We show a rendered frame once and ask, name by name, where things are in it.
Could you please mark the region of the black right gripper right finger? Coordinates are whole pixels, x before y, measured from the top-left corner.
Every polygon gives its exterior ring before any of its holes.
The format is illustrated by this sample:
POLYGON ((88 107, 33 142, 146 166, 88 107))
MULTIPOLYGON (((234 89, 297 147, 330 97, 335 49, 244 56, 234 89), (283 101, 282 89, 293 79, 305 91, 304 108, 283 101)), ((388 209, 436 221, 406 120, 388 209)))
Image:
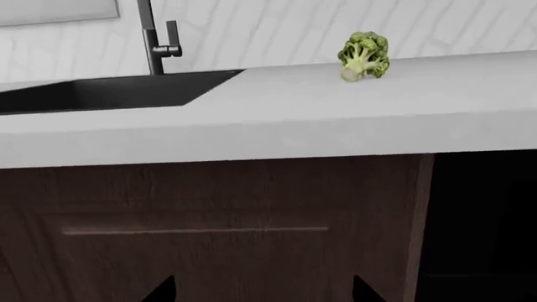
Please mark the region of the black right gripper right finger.
POLYGON ((352 302, 386 302, 380 294, 377 293, 366 281, 360 276, 353 276, 352 283, 352 302))

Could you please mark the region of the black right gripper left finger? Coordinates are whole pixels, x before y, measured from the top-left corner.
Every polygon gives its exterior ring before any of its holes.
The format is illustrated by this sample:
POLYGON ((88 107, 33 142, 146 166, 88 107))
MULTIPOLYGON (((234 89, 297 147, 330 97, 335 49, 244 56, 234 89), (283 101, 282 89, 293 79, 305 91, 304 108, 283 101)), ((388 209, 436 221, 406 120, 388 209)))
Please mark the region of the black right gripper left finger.
POLYGON ((175 302, 175 276, 171 275, 153 289, 141 302, 175 302))

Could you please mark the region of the black recessed kitchen sink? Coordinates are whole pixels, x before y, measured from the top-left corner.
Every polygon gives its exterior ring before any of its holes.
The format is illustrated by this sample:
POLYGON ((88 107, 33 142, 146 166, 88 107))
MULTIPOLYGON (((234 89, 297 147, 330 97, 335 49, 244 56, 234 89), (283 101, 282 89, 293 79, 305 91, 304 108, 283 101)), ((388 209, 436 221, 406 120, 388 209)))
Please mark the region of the black recessed kitchen sink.
POLYGON ((181 107, 243 70, 108 77, 0 92, 0 116, 50 112, 181 107))

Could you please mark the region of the dark metal sink faucet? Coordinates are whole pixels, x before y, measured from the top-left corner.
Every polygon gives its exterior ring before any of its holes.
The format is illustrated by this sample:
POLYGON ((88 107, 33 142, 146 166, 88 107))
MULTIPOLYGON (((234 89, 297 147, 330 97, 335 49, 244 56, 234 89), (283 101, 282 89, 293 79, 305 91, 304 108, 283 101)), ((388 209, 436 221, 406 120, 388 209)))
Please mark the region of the dark metal sink faucet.
POLYGON ((137 5, 150 75, 163 75, 162 59, 183 55, 177 22, 175 20, 166 22, 169 44, 159 44, 151 0, 137 0, 137 5))

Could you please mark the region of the dark wood cabinet door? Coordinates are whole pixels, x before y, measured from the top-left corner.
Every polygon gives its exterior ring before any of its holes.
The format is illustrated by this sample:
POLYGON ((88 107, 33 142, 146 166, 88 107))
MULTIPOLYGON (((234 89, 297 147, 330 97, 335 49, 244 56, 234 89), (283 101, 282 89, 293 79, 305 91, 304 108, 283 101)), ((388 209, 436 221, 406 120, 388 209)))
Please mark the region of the dark wood cabinet door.
POLYGON ((414 302, 433 163, 0 169, 0 302, 414 302))

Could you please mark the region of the green broccoli floret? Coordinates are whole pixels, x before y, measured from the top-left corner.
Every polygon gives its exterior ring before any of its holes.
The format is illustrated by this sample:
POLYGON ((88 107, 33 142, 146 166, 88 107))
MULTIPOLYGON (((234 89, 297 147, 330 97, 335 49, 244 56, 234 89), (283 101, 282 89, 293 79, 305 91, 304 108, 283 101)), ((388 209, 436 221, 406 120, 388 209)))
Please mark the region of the green broccoli floret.
POLYGON ((355 32, 337 57, 341 61, 340 76, 346 82, 357 82, 367 75, 380 78, 390 65, 388 40, 375 32, 355 32))

